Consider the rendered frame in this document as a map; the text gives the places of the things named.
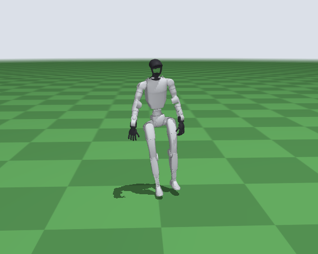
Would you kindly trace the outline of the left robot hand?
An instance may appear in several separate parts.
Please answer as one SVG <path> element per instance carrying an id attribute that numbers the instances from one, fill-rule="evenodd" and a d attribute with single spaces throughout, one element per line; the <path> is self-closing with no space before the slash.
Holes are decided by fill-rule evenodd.
<path id="1" fill-rule="evenodd" d="M 177 135 L 180 136 L 180 135 L 184 134 L 184 124 L 183 124 L 184 120 L 181 121 L 181 117 L 178 116 L 178 122 L 179 122 L 179 126 L 178 126 L 176 132 L 177 132 L 178 129 L 179 129 L 179 133 L 178 133 Z"/>

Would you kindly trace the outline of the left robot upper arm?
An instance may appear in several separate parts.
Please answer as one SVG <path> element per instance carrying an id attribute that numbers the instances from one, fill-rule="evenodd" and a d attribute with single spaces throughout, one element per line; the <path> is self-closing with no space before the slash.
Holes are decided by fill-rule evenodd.
<path id="1" fill-rule="evenodd" d="M 174 81 L 170 78 L 166 78 L 167 85 L 169 86 L 169 91 L 172 96 L 171 101 L 173 104 L 178 103 L 177 95 L 176 95 L 176 89 L 174 85 Z"/>

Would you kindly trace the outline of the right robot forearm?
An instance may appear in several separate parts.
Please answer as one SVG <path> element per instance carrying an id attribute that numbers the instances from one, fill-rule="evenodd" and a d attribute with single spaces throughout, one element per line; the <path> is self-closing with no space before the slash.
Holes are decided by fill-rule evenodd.
<path id="1" fill-rule="evenodd" d="M 136 122 L 137 122 L 137 116 L 138 116 L 138 112 L 139 112 L 139 109 L 136 108 L 137 106 L 137 101 L 134 101 L 133 102 L 133 105 L 132 105 L 132 117 L 131 117 L 131 126 L 135 126 L 136 125 Z"/>

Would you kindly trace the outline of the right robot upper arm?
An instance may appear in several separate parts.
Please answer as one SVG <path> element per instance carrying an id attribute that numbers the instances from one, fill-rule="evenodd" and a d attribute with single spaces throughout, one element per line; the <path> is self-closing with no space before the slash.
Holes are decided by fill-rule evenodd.
<path id="1" fill-rule="evenodd" d="M 143 90 L 146 89 L 146 86 L 147 86 L 147 81 L 140 82 L 137 85 L 137 90 L 136 90 L 135 99 L 134 99 L 134 101 L 137 101 L 136 108 L 141 108 L 141 106 L 142 106 L 140 99 L 143 95 Z"/>

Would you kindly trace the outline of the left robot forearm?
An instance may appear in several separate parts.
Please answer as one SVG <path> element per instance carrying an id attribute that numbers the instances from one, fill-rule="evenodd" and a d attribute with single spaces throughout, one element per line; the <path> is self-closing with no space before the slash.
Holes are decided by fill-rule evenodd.
<path id="1" fill-rule="evenodd" d="M 178 99 L 179 103 L 175 104 L 174 107 L 175 107 L 177 116 L 180 116 L 181 117 L 181 121 L 183 121 L 184 120 L 183 111 L 182 111 L 182 108 L 181 108 L 180 100 L 179 100 L 178 97 L 177 97 L 177 99 Z"/>

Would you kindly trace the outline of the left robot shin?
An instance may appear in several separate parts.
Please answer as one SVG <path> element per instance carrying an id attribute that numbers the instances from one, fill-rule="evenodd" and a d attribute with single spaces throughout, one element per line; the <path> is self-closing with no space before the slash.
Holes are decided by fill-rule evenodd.
<path id="1" fill-rule="evenodd" d="M 171 170 L 171 178 L 176 181 L 176 171 L 178 169 L 178 153 L 174 153 L 173 157 L 169 157 L 169 165 Z"/>

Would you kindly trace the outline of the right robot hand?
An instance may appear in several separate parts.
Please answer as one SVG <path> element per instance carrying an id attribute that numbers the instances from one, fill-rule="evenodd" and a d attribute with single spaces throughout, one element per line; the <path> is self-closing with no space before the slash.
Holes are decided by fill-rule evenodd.
<path id="1" fill-rule="evenodd" d="M 130 140 L 133 140 L 134 141 L 134 136 L 135 136 L 135 140 L 136 140 L 136 134 L 138 135 L 139 137 L 139 134 L 136 130 L 136 127 L 137 127 L 137 122 L 136 122 L 136 125 L 135 126 L 131 126 L 131 122 L 130 122 L 130 127 L 131 129 L 129 130 L 129 135 L 128 135 L 128 139 L 130 137 Z M 131 135 L 131 136 L 130 136 Z M 132 139 L 131 139 L 132 138 Z"/>

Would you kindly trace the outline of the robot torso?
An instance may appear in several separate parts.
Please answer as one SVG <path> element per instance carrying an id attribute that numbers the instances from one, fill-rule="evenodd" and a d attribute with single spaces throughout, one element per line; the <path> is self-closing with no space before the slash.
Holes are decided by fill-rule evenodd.
<path id="1" fill-rule="evenodd" d="M 145 100 L 148 106 L 152 111 L 152 115 L 150 115 L 150 120 L 153 121 L 154 127 L 161 127 L 166 124 L 165 115 L 161 112 L 161 108 L 164 107 L 166 102 L 166 93 L 167 93 L 167 81 L 162 77 L 160 80 L 152 80 L 154 77 L 150 79 L 147 78 L 147 86 L 145 89 Z"/>

